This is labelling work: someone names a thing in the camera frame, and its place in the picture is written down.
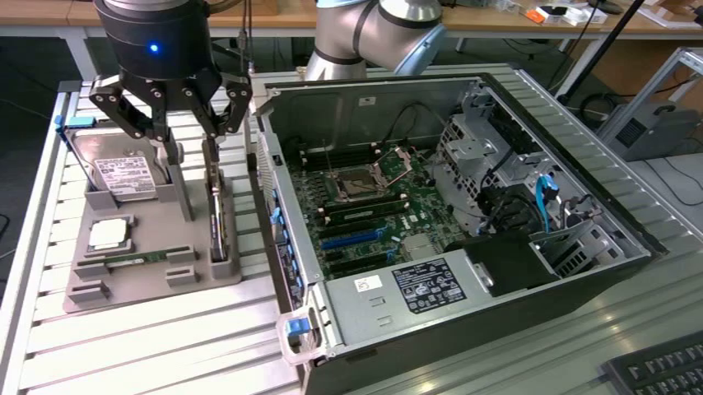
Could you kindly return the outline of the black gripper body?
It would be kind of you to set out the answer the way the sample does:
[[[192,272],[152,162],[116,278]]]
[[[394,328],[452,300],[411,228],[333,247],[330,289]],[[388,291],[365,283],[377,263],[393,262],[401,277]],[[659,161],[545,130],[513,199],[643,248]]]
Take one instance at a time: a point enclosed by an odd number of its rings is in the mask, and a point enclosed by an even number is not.
[[[150,106],[189,110],[221,85],[204,1],[94,1],[120,68],[122,89]]]

